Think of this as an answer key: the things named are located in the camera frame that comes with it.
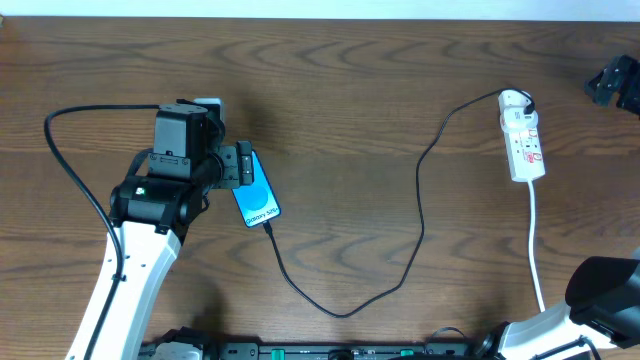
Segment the blue Galaxy smartphone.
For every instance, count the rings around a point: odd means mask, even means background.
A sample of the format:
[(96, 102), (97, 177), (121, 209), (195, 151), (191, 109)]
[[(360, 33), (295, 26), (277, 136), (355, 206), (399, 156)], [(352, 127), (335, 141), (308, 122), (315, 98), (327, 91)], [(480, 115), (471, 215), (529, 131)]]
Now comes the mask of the blue Galaxy smartphone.
[(254, 182), (232, 190), (241, 217), (248, 228), (281, 215), (281, 207), (256, 151), (252, 152), (252, 161)]

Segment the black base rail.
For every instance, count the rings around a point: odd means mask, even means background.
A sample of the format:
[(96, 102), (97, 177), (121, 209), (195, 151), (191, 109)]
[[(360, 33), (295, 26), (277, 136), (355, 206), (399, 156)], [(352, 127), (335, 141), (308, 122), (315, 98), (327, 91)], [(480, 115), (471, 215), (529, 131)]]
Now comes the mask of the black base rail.
[(384, 360), (486, 359), (464, 338), (409, 343), (269, 343), (258, 338), (221, 337), (182, 327), (141, 346), (138, 360)]

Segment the white power strip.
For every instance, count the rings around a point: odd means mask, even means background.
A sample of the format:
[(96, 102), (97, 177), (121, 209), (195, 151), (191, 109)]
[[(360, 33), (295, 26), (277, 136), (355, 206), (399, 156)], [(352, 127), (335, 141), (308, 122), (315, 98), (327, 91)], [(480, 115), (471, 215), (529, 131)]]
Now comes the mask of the white power strip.
[(546, 174), (540, 137), (538, 114), (524, 113), (524, 107), (507, 107), (500, 115), (511, 179), (525, 183)]

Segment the white charger plug adapter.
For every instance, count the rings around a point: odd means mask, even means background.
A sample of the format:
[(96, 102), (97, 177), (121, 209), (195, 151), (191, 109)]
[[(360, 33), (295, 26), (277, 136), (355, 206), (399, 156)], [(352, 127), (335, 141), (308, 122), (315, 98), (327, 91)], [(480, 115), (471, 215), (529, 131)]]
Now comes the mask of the white charger plug adapter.
[(526, 108), (532, 103), (528, 93), (516, 90), (504, 90), (498, 97), (499, 109), (504, 113), (508, 108)]

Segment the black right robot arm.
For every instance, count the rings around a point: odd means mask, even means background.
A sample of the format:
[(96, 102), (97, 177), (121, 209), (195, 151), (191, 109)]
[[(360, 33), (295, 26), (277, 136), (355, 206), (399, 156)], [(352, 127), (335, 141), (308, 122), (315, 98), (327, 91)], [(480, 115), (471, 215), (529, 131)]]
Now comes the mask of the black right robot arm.
[[(500, 126), (510, 176), (527, 185), (545, 175), (538, 114), (528, 93), (500, 93)], [(536, 263), (537, 212), (530, 212), (527, 256), (539, 308), (532, 318), (505, 323), (489, 333), (473, 352), (478, 359), (569, 359), (589, 351), (626, 349), (639, 343), (639, 261), (593, 256), (572, 275), (563, 301), (546, 306)]]

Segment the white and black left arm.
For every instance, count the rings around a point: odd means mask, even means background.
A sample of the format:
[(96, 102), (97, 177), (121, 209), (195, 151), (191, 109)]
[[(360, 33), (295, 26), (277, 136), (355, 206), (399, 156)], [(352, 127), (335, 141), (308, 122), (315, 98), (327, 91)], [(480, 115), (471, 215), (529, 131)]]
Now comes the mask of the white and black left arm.
[(155, 300), (208, 194), (254, 182), (252, 145), (223, 142), (218, 98), (155, 106), (154, 144), (132, 160), (99, 212), (107, 227), (100, 274), (70, 359), (135, 359)]

